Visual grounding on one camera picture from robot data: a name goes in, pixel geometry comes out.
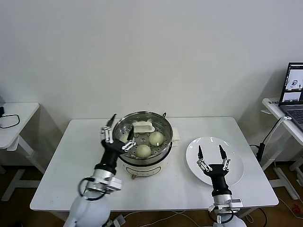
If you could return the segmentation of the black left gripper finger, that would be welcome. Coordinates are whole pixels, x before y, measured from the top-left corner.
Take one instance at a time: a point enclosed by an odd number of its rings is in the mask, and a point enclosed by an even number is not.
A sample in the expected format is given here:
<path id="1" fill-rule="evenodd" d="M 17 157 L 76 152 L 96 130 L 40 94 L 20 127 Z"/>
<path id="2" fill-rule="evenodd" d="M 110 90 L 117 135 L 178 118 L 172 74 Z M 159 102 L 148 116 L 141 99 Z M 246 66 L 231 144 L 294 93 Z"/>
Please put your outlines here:
<path id="1" fill-rule="evenodd" d="M 122 146 L 123 151 L 129 151 L 132 147 L 136 145 L 134 137 L 134 127 L 131 127 L 131 130 L 128 134 L 121 136 L 121 142 L 124 143 Z"/>
<path id="2" fill-rule="evenodd" d="M 116 114 L 114 114 L 108 120 L 107 124 L 101 128 L 101 138 L 103 140 L 105 140 L 106 143 L 112 144 L 114 142 L 112 125 L 113 125 L 115 117 L 116 117 Z"/>

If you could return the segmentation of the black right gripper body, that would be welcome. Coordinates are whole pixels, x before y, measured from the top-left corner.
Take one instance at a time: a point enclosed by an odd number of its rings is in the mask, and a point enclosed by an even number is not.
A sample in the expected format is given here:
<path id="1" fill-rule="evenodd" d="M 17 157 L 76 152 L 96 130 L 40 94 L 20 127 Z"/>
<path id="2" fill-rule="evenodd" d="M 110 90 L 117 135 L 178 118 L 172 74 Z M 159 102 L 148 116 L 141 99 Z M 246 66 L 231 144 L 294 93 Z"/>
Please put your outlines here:
<path id="1" fill-rule="evenodd" d="M 204 170 L 204 174 L 211 178 L 213 191 L 212 196 L 217 195 L 231 195 L 229 186 L 226 183 L 225 176 L 228 174 L 227 170 L 223 170 L 223 164 L 210 164 L 212 170 Z"/>

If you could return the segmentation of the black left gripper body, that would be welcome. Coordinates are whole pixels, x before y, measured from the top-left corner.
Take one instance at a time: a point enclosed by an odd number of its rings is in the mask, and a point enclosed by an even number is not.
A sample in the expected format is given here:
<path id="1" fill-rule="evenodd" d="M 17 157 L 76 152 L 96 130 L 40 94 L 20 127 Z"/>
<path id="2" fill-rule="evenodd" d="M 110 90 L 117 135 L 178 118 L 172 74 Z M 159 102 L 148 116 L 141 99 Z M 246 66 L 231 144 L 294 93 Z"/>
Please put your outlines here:
<path id="1" fill-rule="evenodd" d="M 104 148 L 104 153 L 100 163 L 96 164 L 94 169 L 116 170 L 117 159 L 124 153 L 122 147 L 125 144 L 118 139 L 114 139 L 113 143 L 107 143 L 106 140 L 102 140 L 101 145 Z"/>

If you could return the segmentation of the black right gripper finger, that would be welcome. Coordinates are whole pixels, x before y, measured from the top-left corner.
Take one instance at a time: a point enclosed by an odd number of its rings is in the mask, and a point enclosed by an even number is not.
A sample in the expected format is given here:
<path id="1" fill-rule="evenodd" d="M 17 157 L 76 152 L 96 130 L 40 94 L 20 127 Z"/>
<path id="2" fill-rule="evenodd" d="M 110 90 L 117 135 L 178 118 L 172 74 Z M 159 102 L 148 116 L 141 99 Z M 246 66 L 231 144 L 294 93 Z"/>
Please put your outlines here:
<path id="1" fill-rule="evenodd" d="M 200 145 L 198 146 L 197 164 L 198 164 L 198 166 L 200 167 L 200 169 L 202 171 L 212 171 L 212 168 L 204 160 L 204 156 L 203 156 L 203 153 L 202 153 L 202 148 L 201 148 Z"/>
<path id="2" fill-rule="evenodd" d="M 227 157 L 225 150 L 221 145 L 219 145 L 220 155 L 222 158 L 223 171 L 229 171 L 230 159 Z"/>

